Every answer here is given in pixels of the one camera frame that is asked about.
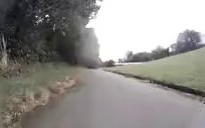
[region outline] dirt patch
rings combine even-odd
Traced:
[[[76,84],[75,78],[57,81],[48,88],[41,88],[35,94],[11,96],[6,100],[6,111],[2,113],[2,124],[6,128],[21,128],[21,116],[38,106],[44,106],[51,99],[66,92]]]

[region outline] green grass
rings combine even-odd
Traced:
[[[34,64],[26,66],[19,77],[11,79],[0,78],[0,113],[5,109],[6,98],[12,95],[34,93],[41,87],[46,87],[67,76],[75,75],[80,67],[67,64]]]
[[[120,66],[109,70],[205,90],[205,47],[146,64]]]

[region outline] road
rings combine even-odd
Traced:
[[[81,87],[23,118],[24,128],[205,128],[205,104],[120,75],[91,70]]]

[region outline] sky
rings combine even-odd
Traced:
[[[168,47],[185,29],[205,34],[205,0],[104,0],[95,29],[102,60]]]

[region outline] treeline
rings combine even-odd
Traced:
[[[147,62],[192,51],[204,46],[205,43],[202,42],[199,32],[185,30],[178,35],[177,42],[168,48],[157,46],[151,52],[139,52],[135,54],[133,54],[132,51],[128,51],[126,57],[124,59],[119,59],[119,62]]]
[[[86,28],[96,0],[0,0],[0,67],[66,61],[95,66],[99,44]]]

